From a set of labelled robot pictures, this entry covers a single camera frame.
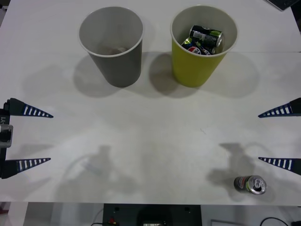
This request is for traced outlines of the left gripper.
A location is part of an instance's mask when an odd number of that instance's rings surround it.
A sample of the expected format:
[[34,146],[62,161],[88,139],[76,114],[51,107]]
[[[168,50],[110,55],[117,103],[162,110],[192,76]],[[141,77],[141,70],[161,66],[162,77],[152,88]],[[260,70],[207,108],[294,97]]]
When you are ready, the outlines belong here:
[[24,117],[53,118],[53,116],[39,108],[28,105],[16,98],[10,98],[0,110],[0,178],[7,179],[23,171],[41,165],[51,158],[5,160],[6,149],[10,147],[10,115]]

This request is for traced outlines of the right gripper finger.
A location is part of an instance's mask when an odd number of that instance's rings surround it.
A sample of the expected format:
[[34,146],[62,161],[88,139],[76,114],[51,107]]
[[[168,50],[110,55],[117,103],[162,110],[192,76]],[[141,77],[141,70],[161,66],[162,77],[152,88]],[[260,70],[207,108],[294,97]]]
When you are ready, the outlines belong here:
[[268,158],[258,157],[259,160],[270,165],[301,175],[301,159],[299,158]]
[[289,117],[301,115],[301,98],[290,101],[287,104],[270,109],[262,114],[259,114],[259,118],[268,117]]

